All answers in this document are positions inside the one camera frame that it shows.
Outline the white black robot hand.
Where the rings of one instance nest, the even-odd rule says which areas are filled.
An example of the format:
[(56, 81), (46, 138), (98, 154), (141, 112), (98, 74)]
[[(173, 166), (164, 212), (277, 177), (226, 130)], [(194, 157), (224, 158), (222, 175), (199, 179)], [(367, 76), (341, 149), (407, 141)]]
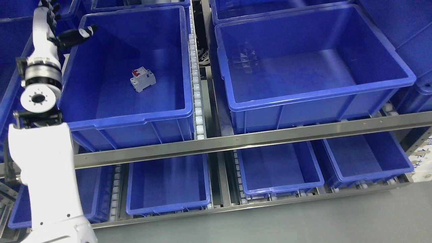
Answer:
[(50, 0), (40, 0), (35, 8), (32, 23), (34, 51), (27, 57), (27, 66), (47, 65), (60, 69), (59, 50), (87, 41), (99, 28), (93, 24), (56, 34), (57, 20), (60, 18), (60, 15), (56, 14), (58, 9), (58, 4), (52, 5)]

